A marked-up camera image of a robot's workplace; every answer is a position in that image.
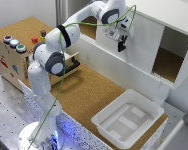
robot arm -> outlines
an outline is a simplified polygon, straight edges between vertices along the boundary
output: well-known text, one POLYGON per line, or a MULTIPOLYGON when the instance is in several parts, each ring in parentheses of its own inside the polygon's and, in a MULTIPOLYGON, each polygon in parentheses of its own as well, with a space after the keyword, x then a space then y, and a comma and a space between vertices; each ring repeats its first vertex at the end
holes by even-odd
MULTIPOLYGON (((33 54, 35 61, 31 63, 28 68, 28 77, 32 87, 32 96, 43 112, 38 126, 31 134, 30 140, 36 135, 44 120, 43 116, 46 116, 50 109, 49 106, 52 106, 55 100, 55 98, 50 95, 51 85, 48 73, 58 75, 64 68, 63 53, 59 41, 60 32, 62 33, 61 42, 63 48, 69 47, 80 38, 80 28, 78 24, 73 24, 67 28, 64 26, 70 23, 81 22, 89 16, 94 16, 102 24, 108 24, 122 16, 125 11, 125 0, 109 0, 107 4, 102 1, 94 2, 69 17, 63 26, 60 25, 47 34, 45 42, 39 43, 35 46, 33 54)), ((117 27, 119 31, 123 31, 121 33, 126 34, 127 32, 124 31, 128 30, 130 22, 131 18, 124 16, 116 23, 115 27, 117 27)), ((130 37, 133 36, 133 30, 134 29, 131 28, 130 37)), ((120 42, 125 42, 125 34, 121 36, 122 38, 120 42)), ((61 105, 57 102, 56 108, 52 109, 50 115, 45 121, 44 127, 40 130, 34 142, 34 147, 40 147, 41 143, 46 141, 46 138, 56 131, 56 124, 54 122, 52 125, 52 120, 56 120, 56 116, 61 113, 61 109, 61 105)))

cable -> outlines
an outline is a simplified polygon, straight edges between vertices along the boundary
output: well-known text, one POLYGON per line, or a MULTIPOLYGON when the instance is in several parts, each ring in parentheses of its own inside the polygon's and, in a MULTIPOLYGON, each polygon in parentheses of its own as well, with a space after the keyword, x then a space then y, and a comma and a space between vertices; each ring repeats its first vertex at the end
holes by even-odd
MULTIPOLYGON (((117 21, 119 21, 121 18, 123 18, 133 7, 135 7, 135 9, 134 9, 134 14, 133 14, 133 17, 132 17, 131 24, 130 24, 129 29, 128 29, 128 32, 127 32, 127 35, 128 35, 128 34, 129 34, 129 31, 130 31, 130 29, 131 29, 131 26, 132 26, 132 22, 133 22, 133 20, 134 20, 134 16, 135 16, 135 14, 136 14, 136 5, 133 5, 132 7, 130 7, 121 17, 119 17, 119 18, 116 19, 114 22, 111 22, 111 23, 109 23, 109 24, 98 25, 98 24, 91 24, 91 23, 85 23, 85 22, 76 22, 76 23, 70 23, 70 24, 66 25, 65 28, 67 28, 67 27, 69 27, 70 25, 73 25, 73 24, 84 24, 84 25, 90 25, 90 26, 108 26, 108 25, 112 25, 112 24, 116 23, 117 21)), ((52 104, 52 106, 51 106, 50 110, 48 111, 46 117, 44 118, 44 120, 43 120, 41 126, 39 127, 39 129, 38 129, 38 131, 37 131, 37 133, 36 133, 34 139, 32 140, 31 144, 29 145, 28 150, 29 150, 29 148, 31 147, 31 145, 33 144, 33 142, 35 141, 35 139, 36 139, 36 137, 37 137, 37 135, 38 135, 40 129, 42 128, 42 126, 43 126, 45 120, 47 119, 47 117, 49 116, 49 114, 50 114, 52 108, 54 107, 54 105, 55 105, 55 103, 56 103, 56 101, 57 101, 57 99, 58 99, 58 97, 59 97, 59 94, 60 94, 62 85, 63 85, 63 81, 64 81, 64 78, 65 78, 65 70, 66 70, 66 67, 65 67, 65 66, 66 66, 66 62, 65 62, 65 54, 64 54, 64 50, 63 50, 63 45, 62 45, 62 42, 61 42, 61 35, 62 35, 62 34, 61 34, 61 32, 60 32, 59 40, 60 40, 60 45, 61 45, 61 49, 62 49, 62 52, 63 52, 63 59, 64 59, 63 78, 62 78, 62 80, 61 80, 61 84, 60 84, 60 87, 59 87, 59 90, 58 90, 56 99, 54 100, 54 103, 52 104)))

cork surface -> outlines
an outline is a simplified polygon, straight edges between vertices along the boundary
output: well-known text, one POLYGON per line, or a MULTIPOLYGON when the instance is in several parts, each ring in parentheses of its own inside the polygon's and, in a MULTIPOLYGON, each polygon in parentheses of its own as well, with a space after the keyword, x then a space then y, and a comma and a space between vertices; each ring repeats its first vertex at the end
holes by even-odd
MULTIPOLYGON (((97 19, 95 19, 94 17, 88 17, 82 22, 97 24, 97 19)), ((80 25, 80 30, 81 33, 91 37, 92 39, 96 39, 96 26, 80 25)))
MULTIPOLYGON (((24 83, 30 86, 28 80, 25 80, 24 83)), ((52 86, 51 93, 55 97, 59 85, 60 82, 52 86)), ((125 89, 81 63, 76 72, 65 78, 58 100, 66 113, 114 150, 118 150, 99 134, 91 118, 123 92, 125 89)), ((167 116, 162 115, 131 150, 140 149, 166 119, 167 116)))
POLYGON ((24 44, 26 46, 26 53, 31 54, 32 49, 36 45, 32 42, 31 38, 36 36, 38 38, 38 42, 41 42, 41 30, 46 30, 48 33, 52 30, 52 28, 34 17, 29 17, 6 27, 0 28, 0 41, 3 42, 4 36, 11 35, 14 39, 18 39, 20 44, 24 44))
POLYGON ((175 82, 184 59, 163 48, 159 48, 153 72, 175 82))

wooden box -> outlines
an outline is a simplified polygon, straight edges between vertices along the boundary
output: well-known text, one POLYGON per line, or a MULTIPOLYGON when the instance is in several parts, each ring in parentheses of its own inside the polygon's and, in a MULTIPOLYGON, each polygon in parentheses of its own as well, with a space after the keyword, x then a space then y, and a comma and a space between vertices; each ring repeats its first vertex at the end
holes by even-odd
MULTIPOLYGON (((41 30, 46 30, 48 33, 52 30, 52 28, 33 17, 21 20, 0 29, 0 73, 19 90, 22 90, 22 88, 18 79, 23 81, 28 78, 28 57, 32 57, 33 48, 35 46, 35 44, 31 41, 31 37, 36 36, 38 37, 38 42, 41 42, 41 30), (3 38, 6 35, 11 35, 13 38, 18 39, 21 44, 26 46, 27 52, 22 54, 17 53, 15 49, 12 49, 9 45, 4 44, 3 38)), ((75 53, 67 58, 67 66, 72 65, 72 57, 79 60, 79 53, 75 53)), ((77 68, 67 73, 66 76, 76 70, 77 68)), ((59 82, 62 77, 49 74, 49 79, 51 85, 54 85, 59 82)))

white plastic bin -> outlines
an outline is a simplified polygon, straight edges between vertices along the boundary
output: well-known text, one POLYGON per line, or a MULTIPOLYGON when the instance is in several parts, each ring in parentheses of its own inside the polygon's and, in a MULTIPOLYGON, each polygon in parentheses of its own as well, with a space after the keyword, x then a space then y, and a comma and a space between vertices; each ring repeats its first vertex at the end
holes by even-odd
POLYGON ((128 89, 91 121, 99 133, 116 147, 129 149, 163 113, 163 108, 128 89))

